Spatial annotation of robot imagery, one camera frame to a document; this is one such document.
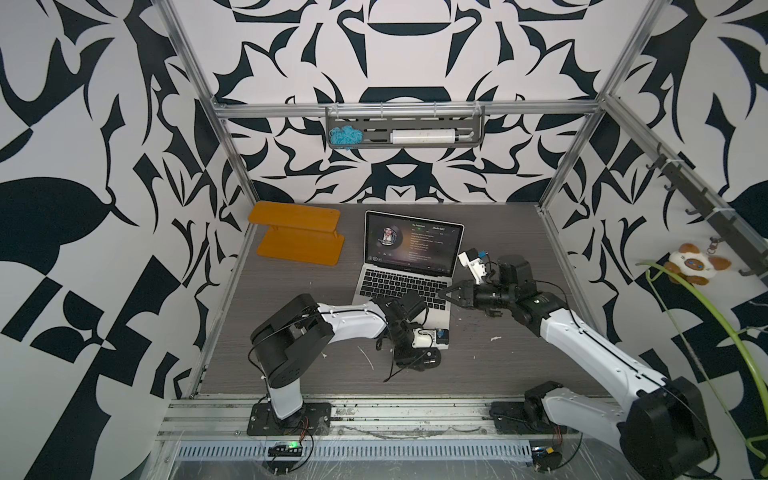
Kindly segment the black wireless mouse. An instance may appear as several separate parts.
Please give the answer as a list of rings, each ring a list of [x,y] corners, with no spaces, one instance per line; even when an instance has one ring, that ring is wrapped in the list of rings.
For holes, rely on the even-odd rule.
[[[400,369],[426,371],[438,367],[441,360],[441,352],[436,348],[415,349],[397,357],[395,364]]]

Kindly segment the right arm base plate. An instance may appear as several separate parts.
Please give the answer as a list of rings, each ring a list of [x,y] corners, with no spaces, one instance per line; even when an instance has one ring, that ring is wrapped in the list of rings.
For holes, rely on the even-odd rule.
[[[498,434],[524,435],[524,434],[556,434],[570,433],[563,425],[550,423],[543,415],[529,414],[526,412],[526,404],[520,401],[492,402],[489,416],[494,422]]]

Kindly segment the right controller board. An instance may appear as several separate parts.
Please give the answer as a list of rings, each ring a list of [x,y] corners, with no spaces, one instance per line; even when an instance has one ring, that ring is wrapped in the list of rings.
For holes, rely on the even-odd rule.
[[[532,464],[537,472],[556,470],[562,459],[562,453],[554,447],[534,447],[532,449]]]

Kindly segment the brown white plush toy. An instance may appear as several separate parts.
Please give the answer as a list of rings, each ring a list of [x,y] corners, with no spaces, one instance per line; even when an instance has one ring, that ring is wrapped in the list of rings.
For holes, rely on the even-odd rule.
[[[704,286],[731,265],[727,258],[707,254],[694,244],[684,243],[669,255],[664,268],[692,285]]]

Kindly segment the controller board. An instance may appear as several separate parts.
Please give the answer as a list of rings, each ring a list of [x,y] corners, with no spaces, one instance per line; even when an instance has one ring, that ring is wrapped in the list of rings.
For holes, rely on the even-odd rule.
[[[532,449],[532,464],[537,472],[556,470],[562,459],[562,453],[554,447],[534,447]]]
[[[281,442],[270,446],[267,450],[269,458],[301,458],[304,453],[303,445],[298,441]]]

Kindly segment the grey wall rack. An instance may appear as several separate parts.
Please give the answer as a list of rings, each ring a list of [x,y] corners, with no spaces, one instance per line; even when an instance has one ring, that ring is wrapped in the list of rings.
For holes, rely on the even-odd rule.
[[[485,135],[485,108],[475,103],[468,107],[448,104],[384,104],[356,108],[332,106],[325,109],[325,127],[328,144],[334,149],[389,149],[389,148],[450,148],[474,147]],[[329,132],[333,127],[351,125],[362,130],[364,140],[351,148],[333,146]],[[454,129],[453,144],[393,145],[393,130]]]

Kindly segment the silver laptop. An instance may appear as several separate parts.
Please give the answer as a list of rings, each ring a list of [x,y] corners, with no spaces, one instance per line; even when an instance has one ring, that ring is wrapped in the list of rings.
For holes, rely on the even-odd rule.
[[[368,210],[364,259],[353,302],[401,297],[414,291],[428,308],[428,329],[450,327],[451,306],[438,292],[451,286],[464,226],[442,220]]]

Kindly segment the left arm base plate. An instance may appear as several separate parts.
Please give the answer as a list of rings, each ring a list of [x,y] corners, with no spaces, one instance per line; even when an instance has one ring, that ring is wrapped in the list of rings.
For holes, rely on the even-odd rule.
[[[330,429],[332,405],[328,402],[310,402],[285,419],[279,419],[270,403],[253,406],[246,434],[251,437],[286,436],[294,434],[326,434]]]

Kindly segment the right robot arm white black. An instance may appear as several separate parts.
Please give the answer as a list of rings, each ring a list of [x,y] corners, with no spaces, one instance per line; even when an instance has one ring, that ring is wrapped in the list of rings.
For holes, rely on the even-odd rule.
[[[519,255],[490,260],[469,249],[458,256],[471,279],[440,291],[466,310],[498,317],[508,311],[535,337],[556,347],[610,395],[604,402],[555,381],[524,394],[528,422],[568,427],[621,452],[645,479],[707,479],[699,465],[719,460],[700,390],[671,379],[630,355],[590,327],[565,298],[539,289],[528,261]]]

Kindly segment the grey hook rail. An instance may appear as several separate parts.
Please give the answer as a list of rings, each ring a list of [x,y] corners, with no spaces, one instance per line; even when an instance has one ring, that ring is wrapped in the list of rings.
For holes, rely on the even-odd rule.
[[[657,142],[654,150],[655,159],[647,169],[657,170],[667,180],[668,197],[679,192],[688,204],[686,214],[707,223],[716,242],[725,242],[744,263],[745,269],[738,273],[767,285],[767,239],[663,142]]]

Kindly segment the white roll in rack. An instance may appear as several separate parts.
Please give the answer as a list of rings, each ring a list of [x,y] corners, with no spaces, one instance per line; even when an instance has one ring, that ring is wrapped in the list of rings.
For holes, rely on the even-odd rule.
[[[454,129],[393,130],[390,134],[393,145],[453,144],[456,142]]]

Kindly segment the left controller board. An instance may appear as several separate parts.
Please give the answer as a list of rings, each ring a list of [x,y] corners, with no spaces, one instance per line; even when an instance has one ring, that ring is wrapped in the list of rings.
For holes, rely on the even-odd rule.
[[[267,450],[269,458],[301,458],[304,453],[303,445],[298,441],[281,442],[270,446]]]

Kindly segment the teal cloth ball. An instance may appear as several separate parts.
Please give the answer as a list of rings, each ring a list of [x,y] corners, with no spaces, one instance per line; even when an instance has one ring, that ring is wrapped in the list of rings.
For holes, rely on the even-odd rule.
[[[337,147],[351,148],[354,145],[361,144],[363,140],[363,131],[351,125],[333,127],[329,132],[329,143]]]

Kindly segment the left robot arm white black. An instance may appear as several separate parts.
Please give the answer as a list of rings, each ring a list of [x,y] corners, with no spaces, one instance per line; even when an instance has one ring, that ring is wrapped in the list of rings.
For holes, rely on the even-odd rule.
[[[274,416],[284,421],[303,409],[300,379],[331,343],[388,340],[392,375],[437,367],[449,333],[429,328],[429,313],[425,301],[413,291],[346,306],[318,303],[311,295],[300,294],[251,333],[248,358],[262,372]]]

